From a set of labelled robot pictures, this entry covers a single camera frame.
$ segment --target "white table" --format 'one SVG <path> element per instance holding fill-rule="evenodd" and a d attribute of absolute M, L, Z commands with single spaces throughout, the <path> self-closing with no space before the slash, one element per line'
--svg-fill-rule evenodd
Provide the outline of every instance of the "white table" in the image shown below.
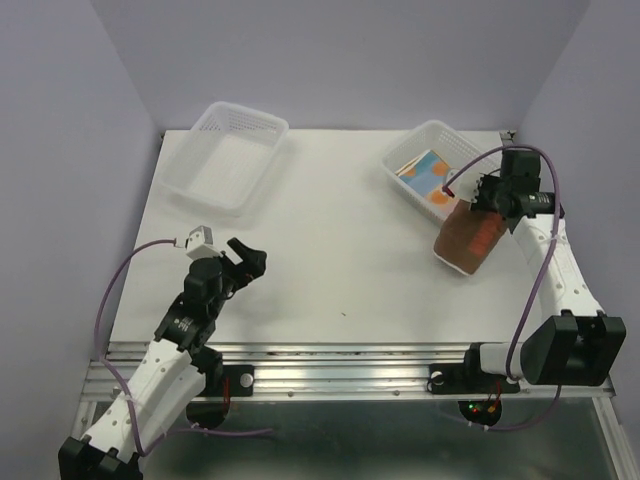
<path fill-rule="evenodd" d="M 507 341 L 532 279 L 509 235 L 464 278 L 431 253 L 438 227 L 391 190 L 381 152 L 403 132 L 293 130 L 248 213 L 227 218 L 176 197 L 157 171 L 184 134 L 167 132 L 137 244 L 201 224 L 268 252 L 267 273 L 229 301 L 212 342 L 465 343 Z M 497 132 L 465 133 L 481 149 Z M 134 259 L 111 342 L 152 338 L 182 290 L 183 251 Z M 525 336 L 540 324 L 538 306 Z"/>

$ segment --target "white plastic basket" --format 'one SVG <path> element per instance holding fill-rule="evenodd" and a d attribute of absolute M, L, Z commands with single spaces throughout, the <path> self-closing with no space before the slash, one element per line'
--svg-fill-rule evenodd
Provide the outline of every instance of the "white plastic basket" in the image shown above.
<path fill-rule="evenodd" d="M 416 208 L 441 224 L 447 214 L 434 208 L 396 175 L 398 169 L 426 150 L 435 151 L 451 168 L 462 168 L 482 151 L 445 123 L 430 120 L 408 132 L 383 155 L 382 168 L 394 189 Z M 489 173 L 499 167 L 500 158 L 491 155 L 472 167 L 472 171 Z"/>
<path fill-rule="evenodd" d="M 187 198 L 239 215 L 288 130 L 285 120 L 268 113 L 214 103 L 178 144 L 160 182 Z"/>

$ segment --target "wall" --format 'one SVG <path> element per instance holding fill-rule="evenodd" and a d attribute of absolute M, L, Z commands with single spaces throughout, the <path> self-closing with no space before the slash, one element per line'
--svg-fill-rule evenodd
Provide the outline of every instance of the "wall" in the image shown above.
<path fill-rule="evenodd" d="M 85 0 L 0 2 L 0 472 L 57 478 L 156 129 Z"/>
<path fill-rule="evenodd" d="M 594 0 L 540 94 L 519 138 L 555 160 L 576 257 L 628 337 L 614 369 L 616 407 L 640 454 L 640 3 Z"/>
<path fill-rule="evenodd" d="M 227 100 L 292 127 L 488 129 L 521 122 L 588 1 L 92 3 L 162 128 Z"/>

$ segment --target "gray floor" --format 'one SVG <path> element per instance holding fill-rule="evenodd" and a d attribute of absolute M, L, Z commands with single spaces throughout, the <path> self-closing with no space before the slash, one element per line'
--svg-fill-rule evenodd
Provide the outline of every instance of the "gray floor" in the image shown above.
<path fill-rule="evenodd" d="M 505 403 L 502 425 L 549 400 Z M 590 399 L 563 400 L 541 425 L 484 433 L 452 421 L 455 402 L 235 405 L 227 430 L 273 427 L 272 438 L 187 434 L 161 445 L 145 480 L 597 479 L 617 478 Z"/>

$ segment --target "orange patch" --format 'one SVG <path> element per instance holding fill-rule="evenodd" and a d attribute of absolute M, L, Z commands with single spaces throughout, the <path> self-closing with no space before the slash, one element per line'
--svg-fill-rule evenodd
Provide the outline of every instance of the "orange patch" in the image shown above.
<path fill-rule="evenodd" d="M 440 160 L 433 164 L 433 166 L 431 167 L 431 171 L 438 177 L 444 177 L 449 171 L 449 165 Z"/>
<path fill-rule="evenodd" d="M 429 195 L 427 195 L 427 200 L 435 205 L 446 205 L 451 199 L 448 195 L 445 195 L 440 190 L 434 190 Z"/>

